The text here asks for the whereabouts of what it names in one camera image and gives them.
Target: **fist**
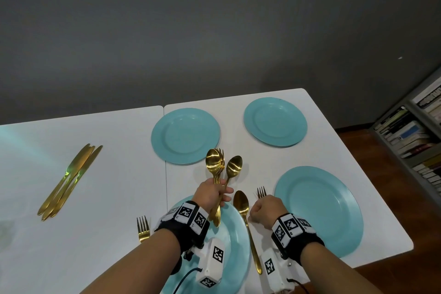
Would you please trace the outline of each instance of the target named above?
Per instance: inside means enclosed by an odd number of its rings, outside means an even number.
[[[250,210],[250,221],[262,224],[271,230],[277,218],[288,213],[281,199],[267,195],[258,199]]]
[[[209,178],[204,182],[201,182],[198,189],[196,190],[192,201],[196,202],[199,207],[205,209],[206,212],[216,206],[219,196],[222,196],[220,206],[223,207],[225,202],[231,201],[231,197],[225,195],[224,193],[231,194],[234,190],[231,187],[225,187],[225,179],[220,180],[220,184],[214,184],[213,178]]]

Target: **gold knife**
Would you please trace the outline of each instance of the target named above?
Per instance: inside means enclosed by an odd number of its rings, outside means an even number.
[[[96,150],[86,160],[84,165],[81,167],[80,172],[78,173],[78,176],[75,179],[74,183],[72,185],[70,185],[69,189],[63,194],[63,196],[61,197],[60,201],[58,201],[57,206],[55,207],[55,209],[51,213],[51,217],[54,217],[55,215],[57,215],[58,211],[61,209],[61,207],[63,207],[63,205],[66,202],[66,200],[68,199],[69,195],[74,190],[75,185],[77,184],[77,182],[79,182],[79,180],[81,179],[83,174],[87,171],[87,169],[93,163],[93,161],[95,160],[96,156],[98,156],[98,154],[100,153],[102,148],[103,148],[102,145],[97,147]]]
[[[85,155],[83,157],[81,157],[81,159],[77,162],[77,165],[75,166],[75,170],[73,170],[71,172],[71,174],[70,174],[69,180],[64,184],[63,188],[60,191],[58,191],[56,196],[53,197],[53,199],[51,200],[49,206],[43,212],[43,216],[41,217],[42,221],[46,220],[49,217],[50,213],[53,212],[53,210],[55,209],[55,206],[57,205],[58,201],[61,199],[61,197],[63,196],[64,192],[68,189],[70,183],[72,182],[72,180],[74,180],[74,178],[77,175],[78,171],[80,171],[81,167],[87,161],[87,159],[89,158],[90,154],[92,153],[92,151],[94,149],[95,149],[94,146],[91,146],[89,149],[87,149]]]
[[[68,168],[66,169],[66,173],[64,174],[63,179],[61,179],[59,181],[58,185],[55,186],[52,193],[50,193],[48,198],[45,200],[45,202],[43,202],[40,209],[38,210],[37,215],[41,215],[46,210],[46,208],[49,206],[49,204],[50,204],[51,200],[53,199],[53,197],[55,196],[55,194],[58,192],[58,190],[63,185],[63,182],[66,180],[68,175],[71,174],[71,172],[73,172],[76,167],[78,167],[77,162],[85,156],[87,150],[89,150],[89,146],[90,146],[90,143],[86,144],[84,146],[84,148],[81,149],[80,152],[75,156],[74,160],[69,164]]]

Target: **forearm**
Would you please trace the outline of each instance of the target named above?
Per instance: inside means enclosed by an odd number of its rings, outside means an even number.
[[[321,244],[308,244],[300,261],[320,294],[381,294],[377,287]]]
[[[171,231],[158,230],[93,281],[81,294],[159,293],[180,256]]]

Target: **gray wall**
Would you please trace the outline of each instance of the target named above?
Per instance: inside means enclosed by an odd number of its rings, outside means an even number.
[[[373,122],[440,25],[440,0],[0,0],[0,124],[298,87]]]

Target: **blue plate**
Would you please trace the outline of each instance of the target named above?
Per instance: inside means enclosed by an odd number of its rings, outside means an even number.
[[[348,188],[318,167],[300,166],[280,177],[274,192],[291,213],[304,217],[338,257],[353,252],[363,236],[360,207]]]
[[[301,111],[278,98],[260,98],[251,102],[245,109],[243,122],[251,135],[278,147],[300,142],[308,129]]]
[[[195,163],[217,146],[221,128],[204,110],[181,108],[165,114],[152,130],[152,146],[163,160],[174,164]]]
[[[172,208],[177,207],[184,201],[191,200],[187,197]],[[219,228],[210,224],[205,242],[216,236],[225,244],[225,263],[223,265],[222,280],[213,288],[203,288],[195,281],[195,273],[191,273],[179,287],[177,294],[216,294],[237,293],[242,286],[245,276],[248,274],[248,262],[250,260],[250,239],[246,231],[245,222],[239,212],[228,202],[221,208]],[[171,294],[178,286],[179,281],[191,269],[198,266],[199,258],[193,256],[190,262],[182,260],[182,267],[177,274],[171,275],[162,290],[164,294]]]

